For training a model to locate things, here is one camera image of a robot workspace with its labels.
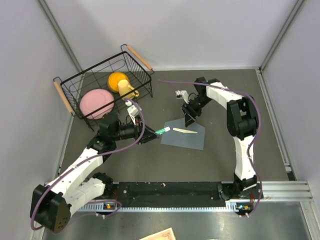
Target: cable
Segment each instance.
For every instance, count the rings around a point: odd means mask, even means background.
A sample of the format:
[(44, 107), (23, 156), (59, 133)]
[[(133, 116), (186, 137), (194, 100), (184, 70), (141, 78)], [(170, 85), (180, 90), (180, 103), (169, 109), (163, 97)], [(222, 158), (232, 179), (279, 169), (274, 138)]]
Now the cable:
[(192, 96), (192, 94), (194, 94), (195, 96), (197, 96), (197, 94), (196, 94), (195, 92), (190, 93), (189, 96), (188, 96), (188, 100), (189, 100), (189, 101), (190, 101), (190, 96)]
[(128, 118), (130, 118), (130, 116), (129, 116), (129, 115), (125, 117), (125, 124), (130, 123), (130, 122), (127, 122)]
[(109, 218), (113, 215), (115, 215), (122, 207), (122, 204), (121, 202), (117, 201), (117, 200), (101, 200), (101, 201), (91, 201), (91, 202), (88, 202), (86, 205), (90, 205), (90, 204), (101, 204), (101, 203), (108, 203), (108, 204), (116, 204), (116, 205), (119, 205), (119, 207), (117, 207), (116, 210), (114, 210), (113, 212), (111, 212), (110, 214), (108, 215), (102, 215), (102, 214), (99, 214), (99, 213), (87, 213), (87, 214), (83, 214), (79, 217), (77, 217), (76, 219), (74, 219), (72, 222), (69, 222), (67, 224), (67, 226), (65, 226), (64, 229), (68, 228), (71, 224), (75, 223), (76, 221), (78, 221), (79, 219), (82, 219), (83, 217), (86, 217), (86, 216), (93, 216), (93, 215), (100, 215), (103, 217), (103, 219), (105, 218)]
[(239, 95), (242, 95), (242, 96), (245, 96), (245, 97), (248, 97), (248, 99), (250, 99), (250, 101), (252, 102), (255, 110), (256, 110), (256, 113), (257, 113), (257, 118), (258, 118), (258, 128), (256, 130), (256, 134), (255, 136), (253, 137), (252, 141), (250, 142), (247, 150), (246, 150), (246, 154), (249, 158), (249, 161), (250, 161), (250, 164), (253, 168), (253, 170), (255, 171), (255, 174), (257, 176), (257, 178), (259, 179), (259, 183), (260, 183), (260, 193), (259, 193), (259, 197), (256, 201), (256, 204), (253, 208), (253, 210), (247, 215), (247, 217), (250, 217), (255, 211), (256, 211), (256, 208), (258, 207), (259, 203), (260, 203), (260, 200), (262, 198), (262, 194), (263, 194), (263, 191), (262, 191), (262, 181), (261, 181), (261, 178), (260, 178), (260, 174), (259, 172), (257, 171), (255, 165), (254, 165), (254, 162), (252, 161), (252, 158), (250, 156), (250, 149), (251, 147), (253, 146), (253, 144), (256, 142), (256, 139), (257, 137), (260, 135), (260, 131), (261, 131), (261, 114), (260, 114), (260, 110), (259, 110), (259, 107), (257, 105), (257, 103), (255, 102), (255, 100), (252, 98), (252, 96), (250, 96), (248, 93), (244, 92), (244, 91), (241, 91), (241, 90), (233, 90), (233, 89), (229, 89), (229, 88), (225, 88), (225, 87), (219, 87), (219, 86), (214, 86), (214, 85), (210, 85), (210, 84), (207, 84), (207, 83), (201, 83), (201, 82), (187, 82), (187, 81), (168, 81), (168, 80), (162, 80), (162, 79), (159, 79), (160, 82), (163, 82), (163, 83), (167, 83), (167, 84), (184, 84), (184, 85), (200, 85), (200, 86), (208, 86), (208, 87), (212, 87), (214, 89), (220, 89), (220, 90), (223, 90), (223, 91), (226, 91), (226, 92), (231, 92), (231, 93), (235, 93), (235, 94), (239, 94)]
[(250, 205), (253, 206), (255, 203), (255, 196), (254, 196), (253, 192), (250, 192), (250, 197), (251, 197)]
[[(124, 99), (125, 101), (130, 101), (139, 111), (139, 115), (141, 117), (141, 120), (142, 120), (142, 131), (141, 131), (141, 134), (140, 136), (131, 144), (129, 144), (128, 146), (125, 146), (123, 148), (120, 148), (120, 149), (116, 149), (116, 150), (113, 150), (113, 151), (108, 151), (108, 152), (104, 152), (104, 153), (100, 153), (100, 154), (97, 154), (95, 156), (91, 156), (91, 157), (88, 157), (86, 158), (85, 160), (81, 161), (80, 163), (78, 163), (76, 166), (77, 167), (80, 167), (82, 164), (90, 161), (91, 159), (94, 159), (94, 158), (97, 158), (97, 157), (101, 157), (101, 156), (104, 156), (104, 155), (109, 155), (109, 154), (115, 154), (115, 153), (119, 153), (119, 152), (122, 152), (124, 150), (127, 150), (131, 147), (133, 147), (135, 144), (137, 144), (141, 138), (143, 137), (144, 133), (145, 133), (145, 129), (146, 129), (146, 124), (145, 124), (145, 117), (142, 113), (142, 110), (140, 108), (140, 106), (134, 102), (133, 100), (131, 100), (130, 98), (125, 98)], [(55, 180), (53, 182), (52, 185), (50, 185), (45, 191), (44, 193), (42, 194), (42, 196), (39, 198), (38, 202), (36, 203), (35, 207), (34, 207), (34, 210), (33, 210), (33, 213), (31, 215), (31, 222), (30, 222), (30, 225), (31, 225), (31, 229), (36, 231), (36, 230), (39, 230), (41, 228), (43, 228), (44, 226), (39, 226), (39, 227), (35, 227), (34, 223), (35, 223), (35, 217), (36, 217), (36, 214), (39, 210), (39, 206), (41, 204), (41, 202), (43, 201), (43, 199), (46, 197), (46, 195), (48, 194), (48, 192), (58, 183), (60, 182), (65, 176), (67, 176), (68, 174), (70, 174), (72, 171), (74, 170), (74, 168), (71, 168), (69, 169), (68, 171), (66, 171), (65, 173), (63, 173), (62, 175), (60, 175), (57, 180)]]

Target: black wire basket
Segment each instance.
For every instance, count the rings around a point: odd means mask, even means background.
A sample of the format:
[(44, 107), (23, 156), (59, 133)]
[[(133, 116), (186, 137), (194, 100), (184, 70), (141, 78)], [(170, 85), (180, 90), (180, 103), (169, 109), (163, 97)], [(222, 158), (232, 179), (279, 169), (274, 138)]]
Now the black wire basket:
[[(143, 63), (148, 71), (146, 71), (135, 58), (124, 50), (124, 47), (126, 47), (141, 63)], [(119, 93), (109, 91), (108, 79), (109, 76), (115, 72), (124, 73), (129, 78), (129, 83), (134, 89), (121, 96)], [(120, 53), (99, 62), (66, 80), (61, 80), (60, 77), (56, 77), (53, 81), (68, 111), (74, 117), (84, 120), (94, 131), (94, 126), (98, 124), (102, 115), (106, 114), (104, 112), (100, 113), (101, 115), (99, 116), (95, 115), (95, 117), (93, 117), (93, 114), (98, 111), (104, 109), (108, 110), (113, 104), (111, 112), (120, 112), (122, 109), (126, 108), (125, 101), (122, 98), (125, 98), (136, 91), (139, 92), (139, 96), (133, 98), (135, 102), (138, 102), (139, 99), (148, 95), (153, 97), (151, 83), (151, 75), (153, 73), (153, 68), (131, 46), (123, 44), (121, 46)], [(94, 89), (108, 90), (113, 95), (114, 101), (84, 115), (80, 109), (80, 102), (86, 93)]]

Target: wooden handle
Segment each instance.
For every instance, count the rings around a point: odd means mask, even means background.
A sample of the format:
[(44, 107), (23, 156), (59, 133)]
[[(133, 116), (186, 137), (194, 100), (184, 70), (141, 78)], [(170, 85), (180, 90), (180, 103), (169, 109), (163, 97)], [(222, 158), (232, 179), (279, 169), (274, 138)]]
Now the wooden handle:
[(153, 68), (147, 63), (131, 46), (126, 46), (132, 53), (135, 55), (150, 71), (153, 70)]
[(59, 95), (60, 95), (60, 97), (61, 97), (61, 99), (62, 99), (62, 101), (63, 101), (63, 103), (64, 103), (64, 105), (66, 107), (66, 109), (68, 110), (68, 112), (71, 113), (71, 114), (74, 114), (75, 112), (72, 109), (70, 103), (68, 102), (68, 99), (66, 98), (66, 95), (62, 91), (59, 83), (57, 81), (54, 81), (53, 83), (54, 83), (55, 89), (58, 91), (58, 93), (59, 93)]

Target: table surface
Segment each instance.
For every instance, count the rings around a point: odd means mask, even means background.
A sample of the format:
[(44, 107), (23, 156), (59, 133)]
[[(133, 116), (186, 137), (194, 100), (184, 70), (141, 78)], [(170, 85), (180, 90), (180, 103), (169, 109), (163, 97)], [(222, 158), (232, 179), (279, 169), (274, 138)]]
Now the table surface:
[[(146, 124), (158, 130), (166, 121), (183, 118), (182, 100), (176, 99), (175, 88), (158, 79), (194, 82), (198, 77), (216, 78), (225, 86), (248, 92), (261, 111), (261, 134), (254, 145), (254, 163), (263, 181), (286, 181), (287, 173), (260, 88), (256, 71), (248, 70), (189, 70), (156, 71), (152, 75), (153, 98), (139, 100)], [(192, 85), (176, 85), (180, 90), (195, 92)], [(124, 122), (127, 111), (119, 114)], [(235, 143), (226, 126), (226, 110), (211, 101), (197, 122), (205, 127), (204, 150), (195, 150), (161, 144), (156, 139), (113, 154), (95, 172), (103, 172), (117, 182), (197, 182), (233, 181), (236, 167)], [(84, 120), (75, 118), (66, 146), (62, 171), (81, 154), (96, 133)], [(132, 139), (118, 141), (121, 148)]]

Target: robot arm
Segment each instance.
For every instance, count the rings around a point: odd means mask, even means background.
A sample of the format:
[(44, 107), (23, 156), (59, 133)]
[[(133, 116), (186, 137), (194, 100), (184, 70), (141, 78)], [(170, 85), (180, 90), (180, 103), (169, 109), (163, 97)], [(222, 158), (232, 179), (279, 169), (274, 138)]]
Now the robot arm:
[[(139, 112), (134, 105), (128, 108), (128, 112), (133, 120), (128, 124), (122, 124), (115, 113), (109, 113), (103, 117), (99, 123), (97, 135), (89, 142), (78, 159), (61, 174), (67, 173), (67, 175), (48, 192), (41, 202), (35, 215), (36, 222), (54, 233), (59, 233), (79, 208), (103, 194), (110, 194), (114, 191), (113, 179), (102, 173), (96, 173), (87, 182), (83, 182), (94, 169), (110, 157), (110, 154), (83, 161), (115, 150), (116, 141), (138, 139), (142, 132)], [(151, 128), (145, 126), (145, 131), (138, 144), (147, 143), (158, 137), (159, 135)], [(30, 217), (40, 197), (56, 180), (46, 185), (40, 184), (34, 189)]]
[[(195, 83), (210, 84), (219, 89), (195, 84), (194, 87), (198, 94), (194, 99), (190, 99), (186, 91), (176, 91), (177, 98), (185, 101), (181, 109), (184, 113), (186, 127), (201, 116), (202, 108), (211, 100), (215, 100), (226, 109), (227, 129), (233, 137), (236, 152), (233, 187), (232, 189), (219, 190), (221, 198), (228, 200), (257, 185), (257, 176), (247, 155), (249, 144), (257, 133), (259, 124), (257, 112), (247, 97), (231, 91), (225, 91), (227, 87), (217, 79), (206, 80), (204, 77), (199, 77), (195, 80)], [(253, 155), (252, 146), (250, 149), (252, 161)]]

